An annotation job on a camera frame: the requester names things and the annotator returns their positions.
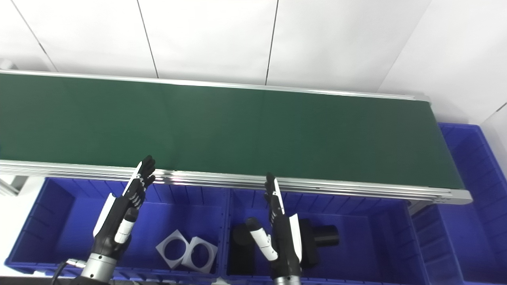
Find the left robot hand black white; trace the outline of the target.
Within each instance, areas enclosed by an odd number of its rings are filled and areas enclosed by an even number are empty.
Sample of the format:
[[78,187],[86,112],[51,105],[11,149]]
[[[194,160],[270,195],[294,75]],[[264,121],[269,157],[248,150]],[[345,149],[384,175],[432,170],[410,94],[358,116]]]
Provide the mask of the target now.
[[146,190],[154,182],[155,160],[143,159],[132,174],[123,194],[114,197],[99,231],[94,234],[92,254],[119,260],[129,246],[130,233],[145,202]]

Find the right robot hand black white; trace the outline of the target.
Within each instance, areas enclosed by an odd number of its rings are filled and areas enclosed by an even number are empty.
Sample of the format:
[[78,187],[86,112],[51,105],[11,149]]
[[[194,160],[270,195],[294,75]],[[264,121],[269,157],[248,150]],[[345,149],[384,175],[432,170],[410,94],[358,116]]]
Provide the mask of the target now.
[[246,227],[270,263],[274,285],[300,285],[302,245],[297,215],[286,215],[277,178],[266,174],[265,200],[268,204],[268,220],[271,234],[267,234],[256,217],[246,219]]

